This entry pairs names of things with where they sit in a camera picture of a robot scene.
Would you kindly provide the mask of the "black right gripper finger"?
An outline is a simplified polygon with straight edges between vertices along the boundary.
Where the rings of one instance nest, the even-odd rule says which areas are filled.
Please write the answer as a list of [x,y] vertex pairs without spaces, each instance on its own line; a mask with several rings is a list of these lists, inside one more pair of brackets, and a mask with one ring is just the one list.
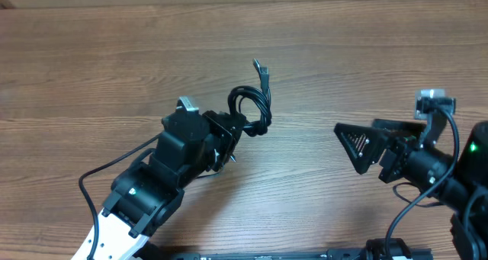
[[415,138],[418,138],[425,129],[425,124],[385,119],[374,119],[371,126],[388,130],[398,136],[414,136]]
[[334,133],[359,175],[377,163],[386,148],[389,133],[374,127],[337,123]]

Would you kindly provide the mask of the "black cable silver plug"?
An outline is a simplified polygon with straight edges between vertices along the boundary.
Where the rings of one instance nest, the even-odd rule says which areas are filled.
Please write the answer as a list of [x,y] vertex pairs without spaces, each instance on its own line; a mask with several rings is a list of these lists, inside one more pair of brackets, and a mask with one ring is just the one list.
[[257,71],[257,73],[258,73],[259,75],[261,75],[261,74],[262,74],[262,71],[261,71],[261,65],[260,65],[259,61],[258,61],[257,59],[254,59],[254,60],[252,61],[252,64],[253,64],[253,66],[254,66],[255,70]]

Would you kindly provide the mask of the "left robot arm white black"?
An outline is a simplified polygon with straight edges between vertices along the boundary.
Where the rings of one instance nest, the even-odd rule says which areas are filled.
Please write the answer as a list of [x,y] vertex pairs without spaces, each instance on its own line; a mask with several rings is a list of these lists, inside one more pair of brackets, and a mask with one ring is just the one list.
[[183,104],[162,119],[164,130],[143,143],[128,169],[111,184],[97,211],[86,201],[93,226],[75,259],[131,259],[181,206],[185,187],[203,172],[220,171],[233,157],[246,117],[238,112],[203,114]]

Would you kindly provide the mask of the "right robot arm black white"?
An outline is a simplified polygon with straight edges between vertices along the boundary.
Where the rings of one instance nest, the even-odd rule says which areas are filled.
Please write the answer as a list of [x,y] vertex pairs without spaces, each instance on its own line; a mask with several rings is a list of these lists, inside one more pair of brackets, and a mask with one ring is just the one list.
[[421,142],[425,124],[376,119],[369,127],[336,124],[356,172],[381,166],[385,183],[405,178],[454,210],[451,234],[462,259],[487,257],[487,123],[476,124],[459,159]]

